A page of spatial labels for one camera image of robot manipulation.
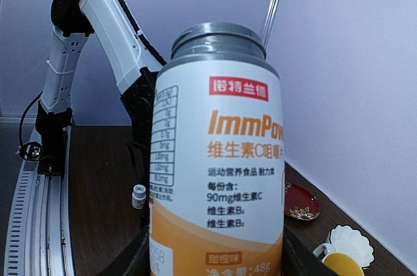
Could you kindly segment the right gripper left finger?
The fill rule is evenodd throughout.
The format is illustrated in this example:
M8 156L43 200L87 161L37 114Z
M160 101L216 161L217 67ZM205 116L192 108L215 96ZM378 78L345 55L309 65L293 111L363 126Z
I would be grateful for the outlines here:
M144 226L100 274L150 275L149 226Z

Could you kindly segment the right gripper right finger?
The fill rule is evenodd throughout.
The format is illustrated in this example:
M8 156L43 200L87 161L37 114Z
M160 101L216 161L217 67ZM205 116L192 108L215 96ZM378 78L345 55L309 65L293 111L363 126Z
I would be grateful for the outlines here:
M311 253L295 233L283 228L282 275L286 276L337 276Z

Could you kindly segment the small white bottle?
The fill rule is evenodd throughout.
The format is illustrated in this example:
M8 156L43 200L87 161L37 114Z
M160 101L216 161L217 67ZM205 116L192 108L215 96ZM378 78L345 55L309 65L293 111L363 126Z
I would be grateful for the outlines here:
M136 184L132 190L132 207L136 210L141 210L145 204L146 197L146 187L141 184Z

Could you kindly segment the grey lid pill bottle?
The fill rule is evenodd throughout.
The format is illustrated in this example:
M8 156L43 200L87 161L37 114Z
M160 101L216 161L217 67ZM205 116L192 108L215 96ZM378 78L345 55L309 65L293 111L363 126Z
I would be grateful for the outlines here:
M280 275L281 84L261 39L227 22L174 42L156 80L151 275Z

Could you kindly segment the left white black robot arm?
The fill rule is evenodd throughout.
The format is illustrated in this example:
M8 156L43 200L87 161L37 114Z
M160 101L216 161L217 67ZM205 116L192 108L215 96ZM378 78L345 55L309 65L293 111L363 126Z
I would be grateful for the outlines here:
M164 58L151 45L126 0L52 0L51 51L37 102L35 131L40 140L30 152L38 174L65 173L67 130L72 124L72 85L90 39L109 66L119 99L130 120L132 141L151 142L152 108L158 71Z

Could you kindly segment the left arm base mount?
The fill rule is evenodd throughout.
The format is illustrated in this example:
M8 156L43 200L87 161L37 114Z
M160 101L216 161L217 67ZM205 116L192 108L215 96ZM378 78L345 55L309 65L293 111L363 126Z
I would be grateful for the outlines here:
M38 103L35 130L41 138L41 158L38 174L62 177L65 175L66 128L71 126L72 109L60 113L47 113Z

